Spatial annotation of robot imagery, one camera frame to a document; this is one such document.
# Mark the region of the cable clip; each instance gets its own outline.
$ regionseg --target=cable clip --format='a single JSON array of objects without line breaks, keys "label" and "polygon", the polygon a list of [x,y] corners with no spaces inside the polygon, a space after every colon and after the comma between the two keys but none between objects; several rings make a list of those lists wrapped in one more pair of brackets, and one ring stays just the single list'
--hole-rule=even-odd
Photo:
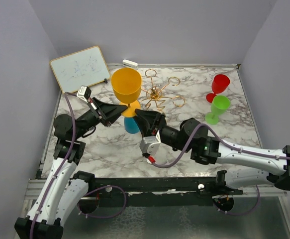
[{"label": "cable clip", "polygon": [[147,162],[150,163],[150,164],[153,164],[153,163],[156,162],[156,160],[155,160],[152,156],[149,156],[149,157],[147,158]]}]

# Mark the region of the red plastic cup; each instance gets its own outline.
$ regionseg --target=red plastic cup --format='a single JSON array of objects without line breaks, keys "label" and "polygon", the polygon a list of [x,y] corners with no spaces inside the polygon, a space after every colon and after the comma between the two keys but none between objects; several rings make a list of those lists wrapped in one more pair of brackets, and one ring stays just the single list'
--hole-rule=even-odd
[{"label": "red plastic cup", "polygon": [[229,77],[223,74],[216,75],[213,79],[211,86],[213,93],[207,94],[206,100],[212,103],[213,98],[216,96],[216,94],[224,92],[229,85],[230,85]]}]

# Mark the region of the metal ring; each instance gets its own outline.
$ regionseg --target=metal ring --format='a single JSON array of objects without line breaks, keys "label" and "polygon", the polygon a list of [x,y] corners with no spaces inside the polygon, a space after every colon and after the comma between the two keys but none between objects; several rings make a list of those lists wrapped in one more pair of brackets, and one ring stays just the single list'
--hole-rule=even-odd
[{"label": "metal ring", "polygon": [[176,105],[175,102],[173,101],[173,104],[174,104],[175,106],[177,106],[177,107],[182,107],[182,106],[184,106],[184,104],[186,103],[185,98],[183,98],[182,96],[175,96],[175,97],[173,97],[172,99],[174,100],[175,98],[181,98],[181,99],[183,99],[183,101],[184,101],[184,103],[183,103],[182,105]]},{"label": "metal ring", "polygon": [[[154,76],[147,76],[147,71],[154,71],[155,75]],[[155,77],[157,75],[157,71],[154,69],[148,69],[147,71],[145,71],[145,76],[147,76],[148,78],[152,78],[152,77]]]},{"label": "metal ring", "polygon": [[173,86],[177,86],[180,84],[180,79],[176,76],[172,76],[172,77],[169,77],[169,79],[168,79],[168,85],[170,84],[170,79],[177,79],[178,80],[178,84],[173,84]]}]

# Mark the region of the white wall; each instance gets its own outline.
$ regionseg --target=white wall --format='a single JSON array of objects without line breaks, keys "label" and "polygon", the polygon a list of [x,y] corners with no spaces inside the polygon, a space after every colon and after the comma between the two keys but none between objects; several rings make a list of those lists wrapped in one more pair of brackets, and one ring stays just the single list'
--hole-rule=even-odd
[{"label": "white wall", "polygon": [[241,73],[263,145],[290,144],[290,0],[276,2]]},{"label": "white wall", "polygon": [[57,57],[27,0],[0,0],[0,239],[11,239],[58,94]]},{"label": "white wall", "polygon": [[241,63],[276,0],[29,0],[60,55],[107,63]]}]

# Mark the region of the green goblet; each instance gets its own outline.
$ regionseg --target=green goblet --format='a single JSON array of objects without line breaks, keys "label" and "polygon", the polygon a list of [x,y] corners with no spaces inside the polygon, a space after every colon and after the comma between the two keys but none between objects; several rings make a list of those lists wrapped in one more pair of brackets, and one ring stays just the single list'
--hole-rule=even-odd
[{"label": "green goblet", "polygon": [[226,96],[216,96],[214,97],[211,104],[211,113],[205,115],[205,121],[208,124],[219,123],[219,115],[226,112],[230,107],[230,100]]}]

